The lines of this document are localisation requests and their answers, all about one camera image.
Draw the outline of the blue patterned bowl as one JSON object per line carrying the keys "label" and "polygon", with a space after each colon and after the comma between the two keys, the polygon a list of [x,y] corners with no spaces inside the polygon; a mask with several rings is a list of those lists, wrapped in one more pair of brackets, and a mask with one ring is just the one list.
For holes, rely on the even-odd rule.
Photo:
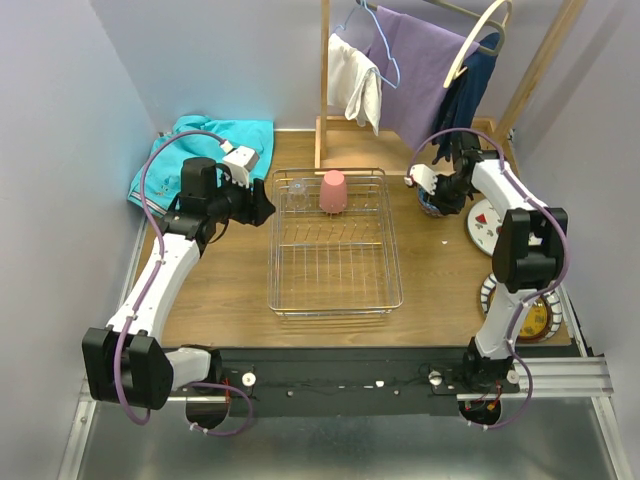
{"label": "blue patterned bowl", "polygon": [[423,212],[428,216],[441,218],[445,216],[446,208],[443,206],[442,200],[437,196],[430,195],[421,186],[417,187],[417,198]]}

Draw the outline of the clear drinking glass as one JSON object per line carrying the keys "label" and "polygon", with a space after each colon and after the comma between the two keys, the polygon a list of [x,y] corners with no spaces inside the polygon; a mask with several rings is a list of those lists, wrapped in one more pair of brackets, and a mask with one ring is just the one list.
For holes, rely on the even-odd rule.
{"label": "clear drinking glass", "polygon": [[294,212],[302,212],[311,206],[311,198],[307,182],[303,178],[292,179],[287,187],[286,208]]}

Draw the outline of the pink plastic cup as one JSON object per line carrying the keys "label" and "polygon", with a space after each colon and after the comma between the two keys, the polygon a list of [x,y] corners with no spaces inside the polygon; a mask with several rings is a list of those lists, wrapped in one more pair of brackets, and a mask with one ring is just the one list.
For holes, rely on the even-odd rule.
{"label": "pink plastic cup", "polygon": [[327,214],[342,213],[347,206],[348,190],[345,175],[339,170],[330,170],[323,176],[319,193],[319,206]]}

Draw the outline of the wire dish rack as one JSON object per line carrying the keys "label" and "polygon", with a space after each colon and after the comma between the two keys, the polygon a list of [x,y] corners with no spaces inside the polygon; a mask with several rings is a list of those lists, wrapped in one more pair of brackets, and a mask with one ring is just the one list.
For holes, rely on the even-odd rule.
{"label": "wire dish rack", "polygon": [[[403,303],[389,189],[380,168],[345,169],[348,202],[335,215],[319,206],[323,169],[272,173],[268,305],[283,317],[388,314]],[[287,187],[303,178],[311,206],[286,208]]]}

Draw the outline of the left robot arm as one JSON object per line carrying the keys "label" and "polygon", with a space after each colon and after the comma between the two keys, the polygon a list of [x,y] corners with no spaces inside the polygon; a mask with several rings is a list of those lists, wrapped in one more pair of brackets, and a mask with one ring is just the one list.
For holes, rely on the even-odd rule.
{"label": "left robot arm", "polygon": [[222,380],[218,353],[202,346],[165,352],[159,341],[173,303],[190,271],[214,240],[217,225],[258,227],[275,212],[263,180],[250,174],[257,153],[239,147],[221,161],[184,161],[181,189],[159,219],[152,253],[123,305],[103,328],[82,340],[93,399],[158,410],[170,393],[190,385],[214,393]]}

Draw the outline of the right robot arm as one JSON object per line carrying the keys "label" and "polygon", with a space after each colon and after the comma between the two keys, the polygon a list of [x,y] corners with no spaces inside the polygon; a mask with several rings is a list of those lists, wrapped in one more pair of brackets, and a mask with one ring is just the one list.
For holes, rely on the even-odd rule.
{"label": "right robot arm", "polygon": [[494,157],[479,148],[483,133],[470,128],[442,132],[453,140],[454,172],[446,176],[411,169],[421,199],[436,213],[458,214],[482,194],[502,221],[492,253],[497,285],[486,319],[463,356],[460,379],[480,392],[506,379],[517,356],[515,342],[532,303],[556,289],[566,276],[568,214],[551,208],[514,175],[500,146]]}

